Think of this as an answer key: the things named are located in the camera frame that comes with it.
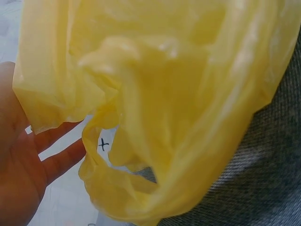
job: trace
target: gray fabric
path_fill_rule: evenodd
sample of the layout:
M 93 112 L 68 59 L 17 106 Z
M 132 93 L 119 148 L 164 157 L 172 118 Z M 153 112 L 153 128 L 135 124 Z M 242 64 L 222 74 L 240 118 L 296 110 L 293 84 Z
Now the gray fabric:
M 202 202 L 159 226 L 301 225 L 301 32 L 272 103 Z

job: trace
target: finger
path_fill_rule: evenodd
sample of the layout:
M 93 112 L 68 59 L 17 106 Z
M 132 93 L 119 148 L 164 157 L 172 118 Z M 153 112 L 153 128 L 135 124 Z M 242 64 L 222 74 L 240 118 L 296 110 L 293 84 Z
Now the finger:
M 59 138 L 64 136 L 66 133 L 76 127 L 78 123 L 66 122 L 63 123 L 59 128 L 50 129 L 43 133 L 35 135 L 34 133 L 29 134 L 29 138 L 34 142 L 37 152 L 40 154 L 45 151 L 51 145 L 53 145 Z
M 78 163 L 85 154 L 85 147 L 80 139 L 64 151 L 45 159 L 42 163 L 47 175 L 48 185 Z
M 12 84 L 15 64 L 0 64 L 0 145 L 9 148 L 29 125 L 26 115 L 15 96 Z

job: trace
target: plastic bag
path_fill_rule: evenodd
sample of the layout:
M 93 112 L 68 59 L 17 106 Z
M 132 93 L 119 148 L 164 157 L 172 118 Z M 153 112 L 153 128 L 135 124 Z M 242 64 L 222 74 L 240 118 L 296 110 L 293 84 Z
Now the plastic bag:
M 271 101 L 300 11 L 295 0 L 27 0 L 14 91 L 36 133 L 93 114 L 79 171 L 93 204 L 153 226 L 200 202 Z M 156 184 L 98 154 L 117 125 L 111 163 L 151 167 Z

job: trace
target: handwritten mark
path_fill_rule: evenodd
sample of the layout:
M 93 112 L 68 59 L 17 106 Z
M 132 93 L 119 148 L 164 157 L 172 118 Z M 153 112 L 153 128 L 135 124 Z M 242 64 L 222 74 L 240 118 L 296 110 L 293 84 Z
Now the handwritten mark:
M 103 148 L 103 147 L 104 147 L 105 145 L 110 145 L 110 144 L 109 144 L 109 143 L 105 143 L 104 140 L 102 139 L 102 144 L 101 144 L 101 145 L 98 145 L 98 146 L 101 146 L 102 149 L 103 149 L 103 151 L 104 151 L 104 148 Z

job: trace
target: palm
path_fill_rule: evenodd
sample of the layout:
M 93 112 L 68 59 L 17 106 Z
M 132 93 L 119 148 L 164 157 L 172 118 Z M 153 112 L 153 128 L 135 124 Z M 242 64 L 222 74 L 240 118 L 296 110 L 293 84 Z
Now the palm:
M 0 91 L 3 91 L 9 81 L 5 78 L 1 81 L 4 81 L 0 83 Z M 33 217 L 46 187 L 79 162 L 85 149 L 79 140 L 59 154 L 41 161 L 39 153 L 76 124 L 65 123 L 57 129 L 27 135 L 24 130 L 28 126 L 26 116 L 10 89 L 6 92 L 10 92 L 9 96 L 1 99 L 0 95 L 0 225 L 22 226 Z

